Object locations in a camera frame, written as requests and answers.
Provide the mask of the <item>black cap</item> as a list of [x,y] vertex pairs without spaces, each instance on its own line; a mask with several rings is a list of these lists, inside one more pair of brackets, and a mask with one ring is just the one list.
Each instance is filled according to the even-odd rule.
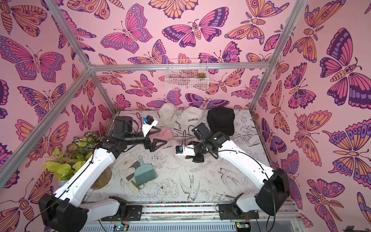
[[207,122],[212,133],[222,132],[227,136],[235,133],[233,109],[216,107],[208,111]]

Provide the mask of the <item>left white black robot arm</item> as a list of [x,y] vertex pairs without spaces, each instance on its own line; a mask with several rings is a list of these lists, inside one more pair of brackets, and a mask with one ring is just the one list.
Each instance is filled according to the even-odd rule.
[[123,219],[127,213],[127,201],[120,197],[109,197],[100,202],[83,203],[83,198],[109,165],[111,165],[129,145],[144,145],[153,152],[165,145],[165,140],[150,140],[150,135],[159,133],[158,121],[152,116],[141,119],[138,131],[133,124],[136,120],[119,116],[114,120],[114,128],[96,146],[92,156],[73,177],[53,194],[44,194],[38,202],[40,216],[46,227],[57,232],[79,232],[86,224],[103,218]]

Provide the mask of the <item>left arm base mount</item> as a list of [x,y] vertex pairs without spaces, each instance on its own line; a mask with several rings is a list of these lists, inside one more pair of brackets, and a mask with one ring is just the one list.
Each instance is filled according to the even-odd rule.
[[103,217],[101,221],[140,221],[142,211],[142,205],[123,206],[119,208],[115,215]]

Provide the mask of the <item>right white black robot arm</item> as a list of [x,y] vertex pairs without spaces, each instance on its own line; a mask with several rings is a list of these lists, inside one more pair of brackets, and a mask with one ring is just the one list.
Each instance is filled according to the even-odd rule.
[[281,168],[274,170],[244,152],[222,132],[212,133],[204,123],[192,129],[199,141],[194,146],[196,158],[209,153],[214,158],[222,158],[245,174],[258,189],[256,194],[242,194],[235,200],[242,212],[262,210],[275,216],[290,196],[288,174]]

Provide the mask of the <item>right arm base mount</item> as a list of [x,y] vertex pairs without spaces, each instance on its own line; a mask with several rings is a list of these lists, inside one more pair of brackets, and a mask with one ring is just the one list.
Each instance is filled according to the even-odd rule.
[[217,204],[215,209],[219,213],[221,220],[234,220],[234,219],[259,219],[257,210],[243,212],[237,205],[233,204]]

